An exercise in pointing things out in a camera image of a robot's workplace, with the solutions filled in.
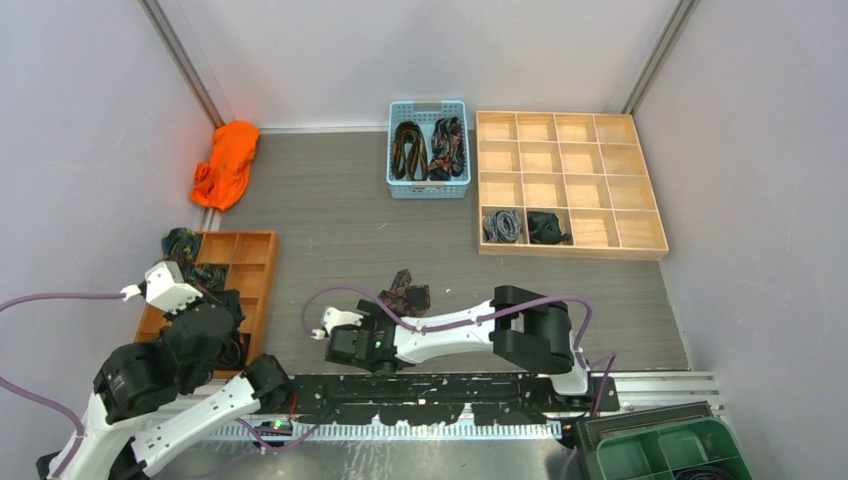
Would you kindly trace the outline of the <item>brown paisley patterned tie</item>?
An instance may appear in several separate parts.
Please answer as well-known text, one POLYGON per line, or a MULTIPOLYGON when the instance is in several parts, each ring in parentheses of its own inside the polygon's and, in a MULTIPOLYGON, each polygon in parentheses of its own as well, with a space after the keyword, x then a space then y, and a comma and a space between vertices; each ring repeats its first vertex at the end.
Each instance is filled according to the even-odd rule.
POLYGON ((388 290, 382 290, 379 300, 398 316, 421 318, 431 306, 428 285, 413 285, 408 269, 400 270, 388 290))

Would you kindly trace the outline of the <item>light wooden compartment tray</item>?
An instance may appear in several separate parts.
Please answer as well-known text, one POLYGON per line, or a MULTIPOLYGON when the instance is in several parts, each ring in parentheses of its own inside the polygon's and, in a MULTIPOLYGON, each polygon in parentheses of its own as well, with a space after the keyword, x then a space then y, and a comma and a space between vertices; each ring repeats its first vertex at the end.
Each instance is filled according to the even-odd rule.
POLYGON ((658 261, 669 246, 630 115, 479 111, 478 250, 483 255, 658 261), (482 218, 519 212, 515 244, 484 243, 482 218), (554 213, 568 245, 531 244, 528 211, 554 213))

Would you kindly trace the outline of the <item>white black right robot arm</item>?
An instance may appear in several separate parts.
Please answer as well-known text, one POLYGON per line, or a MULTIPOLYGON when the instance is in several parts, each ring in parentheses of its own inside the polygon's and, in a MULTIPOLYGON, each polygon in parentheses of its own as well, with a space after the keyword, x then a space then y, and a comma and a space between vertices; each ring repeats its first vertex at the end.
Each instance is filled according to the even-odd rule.
POLYGON ((429 360, 489 352, 532 374, 547 376, 558 403, 582 409, 594 396, 589 368, 579 346, 585 330, 574 330, 572 303, 588 314, 591 304, 577 296, 544 296, 512 285, 459 311, 411 317, 394 313, 368 291, 353 311, 328 306, 307 335, 326 344, 326 361, 393 376, 429 360))

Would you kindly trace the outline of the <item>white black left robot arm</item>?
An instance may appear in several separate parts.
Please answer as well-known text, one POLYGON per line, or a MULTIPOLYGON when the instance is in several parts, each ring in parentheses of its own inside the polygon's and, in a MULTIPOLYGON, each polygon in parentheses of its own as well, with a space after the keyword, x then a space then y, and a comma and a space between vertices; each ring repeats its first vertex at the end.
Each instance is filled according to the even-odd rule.
POLYGON ((93 381, 81 432, 38 459, 42 479, 149 479, 214 429, 252 413, 277 413, 292 397, 278 360, 257 356, 223 387, 150 429, 150 415, 206 385, 242 321, 237 291, 224 302, 185 282, 174 261, 160 261, 143 282, 122 291, 164 312, 152 340, 115 349, 93 381))

